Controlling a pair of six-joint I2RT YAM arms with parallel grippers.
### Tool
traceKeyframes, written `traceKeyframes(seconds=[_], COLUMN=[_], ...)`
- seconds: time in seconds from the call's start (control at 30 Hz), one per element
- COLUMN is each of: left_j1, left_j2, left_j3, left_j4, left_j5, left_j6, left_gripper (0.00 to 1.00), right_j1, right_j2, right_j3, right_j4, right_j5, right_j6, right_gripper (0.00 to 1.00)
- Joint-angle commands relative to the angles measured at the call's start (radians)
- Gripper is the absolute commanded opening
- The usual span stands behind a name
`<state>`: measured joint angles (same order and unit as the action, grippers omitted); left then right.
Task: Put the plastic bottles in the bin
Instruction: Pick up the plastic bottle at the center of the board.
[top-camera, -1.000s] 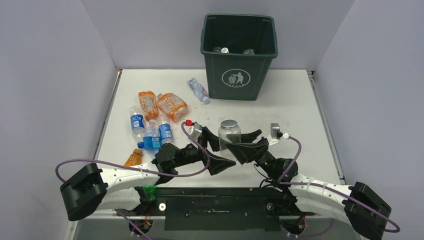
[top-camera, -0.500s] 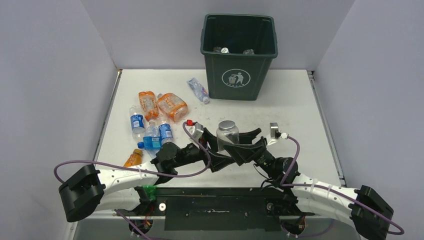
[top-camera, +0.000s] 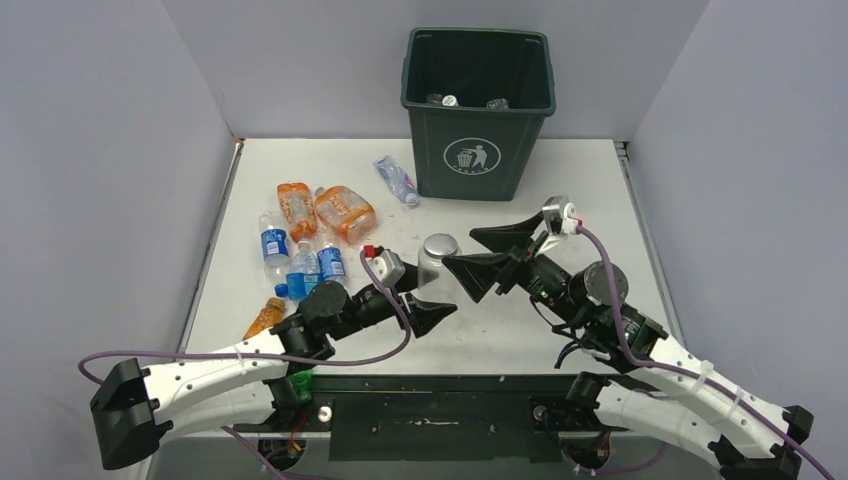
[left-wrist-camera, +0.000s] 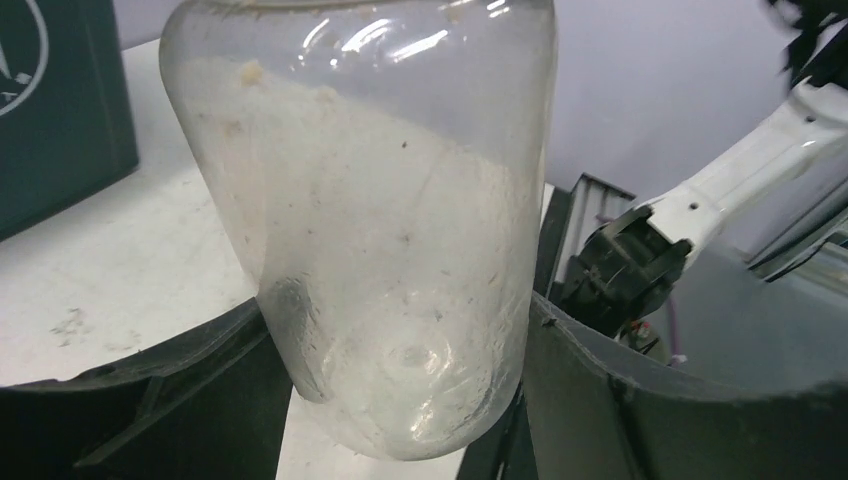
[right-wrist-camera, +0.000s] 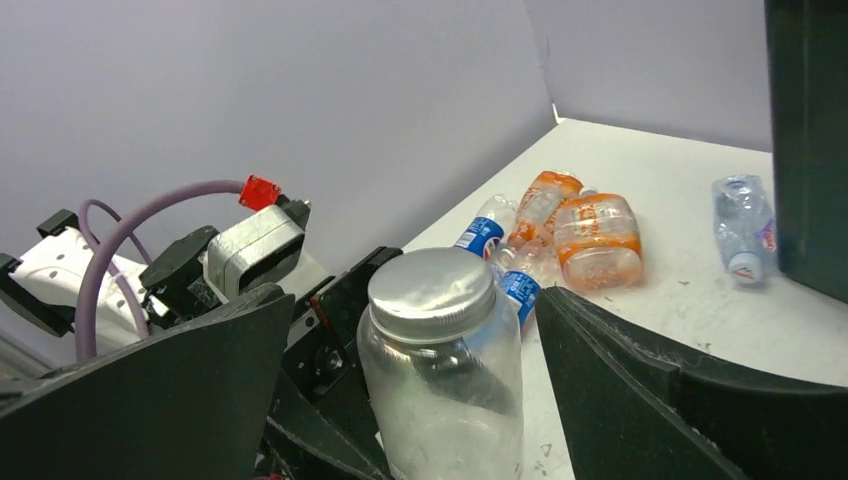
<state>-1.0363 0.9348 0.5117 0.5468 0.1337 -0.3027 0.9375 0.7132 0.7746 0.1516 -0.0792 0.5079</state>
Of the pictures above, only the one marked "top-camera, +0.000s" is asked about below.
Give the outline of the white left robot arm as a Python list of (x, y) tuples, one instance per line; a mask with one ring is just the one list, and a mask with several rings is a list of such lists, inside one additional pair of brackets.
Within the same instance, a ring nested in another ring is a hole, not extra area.
[(238, 424), (290, 428), (298, 403), (287, 377), (335, 365), (333, 341), (396, 318), (404, 339), (427, 335), (457, 311), (426, 302), (379, 280), (355, 295), (336, 281), (312, 289), (294, 314), (270, 329), (208, 354), (172, 355), (143, 367), (124, 355), (92, 397), (101, 463), (119, 470), (152, 456), (176, 438)]

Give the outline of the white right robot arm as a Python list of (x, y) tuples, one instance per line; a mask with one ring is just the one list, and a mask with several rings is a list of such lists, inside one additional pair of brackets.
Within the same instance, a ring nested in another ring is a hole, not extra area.
[(607, 253), (569, 273), (546, 252), (558, 236), (588, 237), (580, 221), (527, 221), (476, 228), (483, 254), (450, 256), (445, 268), (474, 301), (487, 293), (524, 290), (558, 318), (569, 350), (642, 384), (628, 388), (583, 372), (566, 397), (579, 428), (622, 428), (698, 456), (725, 479), (795, 479), (813, 462), (804, 448), (813, 415), (800, 406), (765, 401), (697, 358), (660, 324), (626, 301), (628, 283)]

